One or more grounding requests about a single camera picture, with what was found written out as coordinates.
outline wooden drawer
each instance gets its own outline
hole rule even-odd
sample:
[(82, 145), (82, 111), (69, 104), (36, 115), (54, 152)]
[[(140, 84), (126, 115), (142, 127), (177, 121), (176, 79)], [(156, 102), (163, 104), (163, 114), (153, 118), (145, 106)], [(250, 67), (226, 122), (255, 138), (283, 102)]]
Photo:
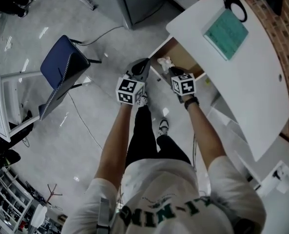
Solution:
[(191, 55), (181, 46), (181, 44), (173, 37), (168, 37), (150, 56), (152, 69), (162, 79), (169, 84), (171, 79), (169, 73), (165, 74), (162, 66), (157, 62), (158, 58), (170, 57), (173, 64), (182, 69), (185, 73), (193, 73), (195, 80), (205, 75), (202, 68), (191, 57)]

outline concrete floor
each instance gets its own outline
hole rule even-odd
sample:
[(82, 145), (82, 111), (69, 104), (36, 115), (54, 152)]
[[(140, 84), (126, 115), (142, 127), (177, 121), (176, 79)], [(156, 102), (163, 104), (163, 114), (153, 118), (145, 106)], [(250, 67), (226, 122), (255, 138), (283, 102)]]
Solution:
[[(118, 77), (128, 63), (149, 56), (167, 38), (166, 24), (177, 15), (179, 11), (165, 3), (162, 9), (134, 30), (115, 29), (96, 43), (80, 47), (86, 57), (102, 59), (102, 64), (93, 64), (86, 72), (93, 83), (70, 91), (45, 120), (35, 123), (28, 136), (29, 148), (22, 142), (15, 146), (21, 155), (21, 161), (13, 165), (19, 178), (28, 180), (45, 198), (49, 195), (47, 184), (57, 183), (57, 193), (63, 193), (63, 196), (53, 197), (51, 203), (63, 208), (64, 214), (68, 215), (78, 204), (95, 175), (102, 147), (119, 109), (115, 96)], [(61, 35), (90, 41), (116, 26), (119, 25), (98, 10), (92, 12), (78, 0), (36, 0), (25, 18), (6, 16), (0, 21), (0, 74), (21, 71), (27, 59), (26, 71), (39, 70), (46, 54)], [(48, 29), (40, 37), (45, 27)], [(10, 36), (12, 47), (5, 52)], [(188, 114), (168, 84), (157, 79), (151, 72), (148, 94), (153, 127), (157, 131), (163, 109), (167, 108), (169, 135), (192, 160), (193, 131)], [(205, 79), (197, 83), (197, 94), (203, 111), (208, 114), (217, 90)], [(35, 115), (51, 91), (44, 78), (27, 78), (19, 83), (19, 100), (25, 110), (31, 109)], [(135, 114), (136, 107), (133, 109), (131, 135)], [(223, 142), (230, 146), (230, 136)], [(199, 188), (207, 193), (210, 188), (199, 152), (196, 167)]]

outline hand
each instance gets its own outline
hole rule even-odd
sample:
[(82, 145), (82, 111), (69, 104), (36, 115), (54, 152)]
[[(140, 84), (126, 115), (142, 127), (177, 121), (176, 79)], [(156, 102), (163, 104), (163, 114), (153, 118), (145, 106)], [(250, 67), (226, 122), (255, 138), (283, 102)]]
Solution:
[(187, 96), (183, 96), (182, 100), (183, 100), (183, 102), (186, 102), (187, 100), (189, 100), (191, 98), (193, 98), (193, 95), (187, 95)]

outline sneaker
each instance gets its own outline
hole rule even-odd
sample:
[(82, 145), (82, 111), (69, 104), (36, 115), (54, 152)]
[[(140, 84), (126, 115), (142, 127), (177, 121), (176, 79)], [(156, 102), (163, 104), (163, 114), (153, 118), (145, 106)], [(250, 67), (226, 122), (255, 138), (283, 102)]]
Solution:
[(169, 130), (169, 123), (166, 118), (162, 118), (159, 123), (158, 136), (167, 135)]
[(138, 107), (144, 107), (148, 104), (148, 95), (144, 92), (143, 96), (138, 100)]
[(23, 17), (25, 17), (27, 14), (28, 14), (28, 10), (25, 10), (23, 16), (21, 16), (21, 17), (19, 16), (19, 18), (23, 18)]

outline black wristband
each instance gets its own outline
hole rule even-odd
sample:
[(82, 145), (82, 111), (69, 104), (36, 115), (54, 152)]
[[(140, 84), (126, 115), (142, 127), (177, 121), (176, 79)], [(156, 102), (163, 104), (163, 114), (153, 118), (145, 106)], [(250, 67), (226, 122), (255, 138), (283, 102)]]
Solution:
[(197, 99), (196, 97), (192, 97), (191, 99), (188, 99), (188, 100), (184, 103), (185, 109), (187, 110), (187, 109), (188, 109), (188, 106), (189, 106), (190, 104), (192, 104), (193, 102), (195, 102), (195, 103), (199, 106), (198, 99)]

